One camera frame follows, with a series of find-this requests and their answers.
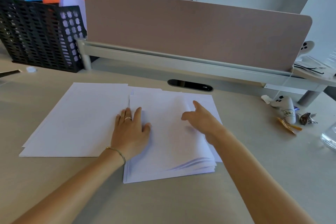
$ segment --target black mesh file holder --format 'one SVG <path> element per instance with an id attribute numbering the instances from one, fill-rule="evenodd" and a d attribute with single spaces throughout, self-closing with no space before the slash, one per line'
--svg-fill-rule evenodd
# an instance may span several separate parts
<path id="1" fill-rule="evenodd" d="M 76 73 L 76 39 L 86 36 L 79 6 L 0 0 L 0 39 L 14 63 Z"/>

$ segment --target beige desk surface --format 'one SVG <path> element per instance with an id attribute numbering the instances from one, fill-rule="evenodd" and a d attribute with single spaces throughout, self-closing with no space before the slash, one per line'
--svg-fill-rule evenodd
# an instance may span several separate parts
<path id="1" fill-rule="evenodd" d="M 25 71 L 25 67 L 0 55 L 0 71 Z M 18 157 L 23 143 L 73 82 L 181 90 L 169 86 L 168 79 L 213 86 L 211 94 L 223 124 L 318 223 L 335 222 L 336 151 L 319 139 L 336 121 L 336 102 L 327 95 L 321 94 L 307 109 L 317 113 L 319 124 L 307 126 L 295 137 L 275 121 L 276 111 L 260 99 L 262 94 L 273 96 L 273 90 L 100 58 L 91 72 L 38 68 L 36 73 L 0 78 L 4 83 L 0 86 L 0 223 L 10 223 L 93 161 Z M 221 163 L 212 174 L 133 184 L 122 183 L 122 172 L 119 169 L 103 184 L 74 223 L 253 223 Z"/>

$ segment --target thin bracelet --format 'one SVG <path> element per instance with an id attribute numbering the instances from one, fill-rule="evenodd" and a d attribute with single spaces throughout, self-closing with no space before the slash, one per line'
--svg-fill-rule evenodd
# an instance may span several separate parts
<path id="1" fill-rule="evenodd" d="M 118 153 L 119 153 L 119 155 L 123 158 L 123 160 L 124 160 L 124 164 L 126 164 L 126 159 L 125 159 L 125 157 L 124 157 L 124 155 L 119 151 L 119 150 L 117 150 L 116 148 L 112 148 L 112 147 L 110 147 L 110 146 L 107 146 L 106 147 L 106 150 L 114 150 L 114 151 L 117 151 Z"/>

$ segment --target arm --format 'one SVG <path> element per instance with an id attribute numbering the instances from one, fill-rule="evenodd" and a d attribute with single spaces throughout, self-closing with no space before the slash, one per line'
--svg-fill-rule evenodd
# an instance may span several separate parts
<path id="1" fill-rule="evenodd" d="M 185 112 L 182 120 L 215 147 L 256 224 L 315 223 L 231 132 L 198 102 L 194 105 L 195 112 Z"/>
<path id="2" fill-rule="evenodd" d="M 129 108 L 115 119 L 111 147 L 123 153 L 126 160 L 141 153 L 148 143 L 150 124 L 141 127 L 141 108 L 134 114 L 133 121 Z M 103 182 L 124 164 L 117 151 L 107 149 L 89 166 L 62 184 L 41 202 L 12 224 L 72 223 L 87 201 Z"/>

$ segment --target glass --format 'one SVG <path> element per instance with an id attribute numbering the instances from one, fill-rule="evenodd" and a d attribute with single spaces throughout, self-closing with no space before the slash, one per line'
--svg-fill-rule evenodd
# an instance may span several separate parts
<path id="1" fill-rule="evenodd" d="M 336 123 L 321 134 L 321 139 L 327 146 L 336 150 Z"/>

